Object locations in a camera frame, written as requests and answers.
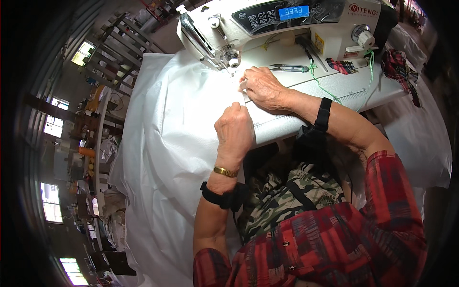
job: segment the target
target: yiteng logo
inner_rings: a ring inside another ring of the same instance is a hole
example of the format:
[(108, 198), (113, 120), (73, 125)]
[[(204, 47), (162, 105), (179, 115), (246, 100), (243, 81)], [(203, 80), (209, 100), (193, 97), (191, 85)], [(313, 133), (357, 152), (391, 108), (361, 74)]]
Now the yiteng logo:
[(369, 16), (378, 16), (377, 10), (372, 10), (368, 8), (359, 7), (357, 4), (353, 3), (349, 5), (349, 10), (353, 13), (358, 13), (362, 15), (369, 15)]

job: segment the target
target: digital display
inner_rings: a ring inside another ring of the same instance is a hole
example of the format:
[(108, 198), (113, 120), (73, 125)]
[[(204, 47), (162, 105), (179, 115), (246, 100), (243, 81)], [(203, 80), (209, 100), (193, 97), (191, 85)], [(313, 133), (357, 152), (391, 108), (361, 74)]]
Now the digital display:
[(309, 16), (309, 6), (297, 6), (279, 9), (281, 21)]

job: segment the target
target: orange container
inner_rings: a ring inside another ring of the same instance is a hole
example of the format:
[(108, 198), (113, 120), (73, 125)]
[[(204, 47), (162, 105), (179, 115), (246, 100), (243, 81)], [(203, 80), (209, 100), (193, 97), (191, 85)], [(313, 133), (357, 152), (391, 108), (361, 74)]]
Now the orange container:
[(92, 158), (95, 157), (95, 150), (82, 146), (78, 148), (78, 153)]

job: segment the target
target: scissors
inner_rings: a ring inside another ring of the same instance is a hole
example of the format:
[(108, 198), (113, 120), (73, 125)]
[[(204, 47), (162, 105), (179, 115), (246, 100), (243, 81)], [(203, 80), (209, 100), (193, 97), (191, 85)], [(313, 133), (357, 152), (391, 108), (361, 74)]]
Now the scissors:
[(282, 72), (300, 72), (300, 73), (307, 73), (309, 72), (308, 66), (302, 65), (283, 65), (283, 64), (273, 64), (270, 65), (275, 68), (270, 69), (271, 71), (282, 71)]

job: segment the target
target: workshop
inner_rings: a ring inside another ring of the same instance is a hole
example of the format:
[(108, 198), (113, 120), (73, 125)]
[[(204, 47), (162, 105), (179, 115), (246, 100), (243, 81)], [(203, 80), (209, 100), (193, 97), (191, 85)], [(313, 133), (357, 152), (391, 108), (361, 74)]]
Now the workshop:
[(2, 2), (2, 283), (457, 286), (435, 2)]

